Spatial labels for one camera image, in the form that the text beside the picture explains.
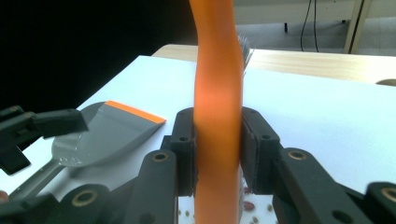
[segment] white surface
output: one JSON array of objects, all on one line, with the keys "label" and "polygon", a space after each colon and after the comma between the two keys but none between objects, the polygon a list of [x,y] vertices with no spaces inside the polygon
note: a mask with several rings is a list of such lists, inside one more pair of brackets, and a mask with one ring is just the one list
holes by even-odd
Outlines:
[{"label": "white surface", "polygon": [[[163,117],[166,124],[137,151],[97,166],[66,168],[44,191],[60,200],[80,185],[114,189],[135,177],[144,156],[171,134],[176,113],[193,105],[194,74],[195,63],[137,58],[78,109],[114,100]],[[360,192],[372,181],[396,183],[396,88],[255,69],[247,70],[244,81],[244,106],[262,113],[284,147],[311,152],[335,181]],[[14,176],[1,172],[0,189],[10,193],[48,162],[51,142],[40,139],[27,148],[32,166]],[[275,222],[274,212],[266,210],[270,197],[247,200],[257,208],[241,223],[252,216]],[[191,199],[180,201],[180,223],[192,223]]]}]

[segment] orange cylinder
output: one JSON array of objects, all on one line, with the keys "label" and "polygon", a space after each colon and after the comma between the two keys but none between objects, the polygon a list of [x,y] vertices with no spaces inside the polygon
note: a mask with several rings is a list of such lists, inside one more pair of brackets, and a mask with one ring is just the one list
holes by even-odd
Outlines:
[{"label": "orange cylinder", "polygon": [[239,221],[243,56],[233,0],[190,0],[198,34],[193,119],[197,132],[197,224]]}]

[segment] black cable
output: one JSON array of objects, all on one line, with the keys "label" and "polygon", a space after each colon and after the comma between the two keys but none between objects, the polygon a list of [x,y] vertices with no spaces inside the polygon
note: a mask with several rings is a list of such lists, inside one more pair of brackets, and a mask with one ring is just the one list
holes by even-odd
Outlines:
[{"label": "black cable", "polygon": [[306,25],[306,19],[308,18],[308,14],[309,14],[309,8],[311,8],[311,0],[309,0],[308,10],[306,11],[305,21],[304,21],[304,25],[303,25],[303,30],[301,31],[301,36],[300,36],[301,51],[304,51],[304,49],[303,49],[303,36],[304,36],[304,28],[305,28],[305,25]]},{"label": "black cable", "polygon": [[315,15],[314,15],[314,36],[315,36],[315,47],[318,50],[318,40],[317,40],[317,0],[315,0]]},{"label": "black cable", "polygon": [[[303,25],[303,30],[301,31],[301,36],[300,36],[300,48],[301,48],[301,51],[304,51],[304,48],[303,48],[304,29],[305,29],[305,25],[306,25],[306,20],[307,20],[308,15],[309,15],[309,9],[311,8],[311,2],[312,2],[312,0],[309,0],[308,10],[306,11],[305,21],[304,21],[304,25]],[[314,6],[315,6],[315,11],[314,11],[315,47],[317,49],[317,52],[319,52],[319,50],[318,50],[318,40],[317,40],[317,0],[315,0]]]}]

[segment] dark background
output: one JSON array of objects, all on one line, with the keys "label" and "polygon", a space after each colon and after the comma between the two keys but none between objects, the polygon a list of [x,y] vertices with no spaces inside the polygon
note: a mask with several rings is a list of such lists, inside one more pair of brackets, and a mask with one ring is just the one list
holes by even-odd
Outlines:
[{"label": "dark background", "polygon": [[188,0],[0,2],[0,109],[76,108],[138,55],[197,43]]}]

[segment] spatula handle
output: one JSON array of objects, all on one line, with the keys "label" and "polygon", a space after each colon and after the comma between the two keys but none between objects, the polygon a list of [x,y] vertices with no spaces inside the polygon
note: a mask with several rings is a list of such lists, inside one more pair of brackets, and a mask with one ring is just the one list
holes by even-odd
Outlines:
[{"label": "spatula handle", "polygon": [[58,161],[50,160],[15,189],[9,195],[9,199],[11,201],[19,201],[35,197],[63,168],[64,166],[59,164]]}]

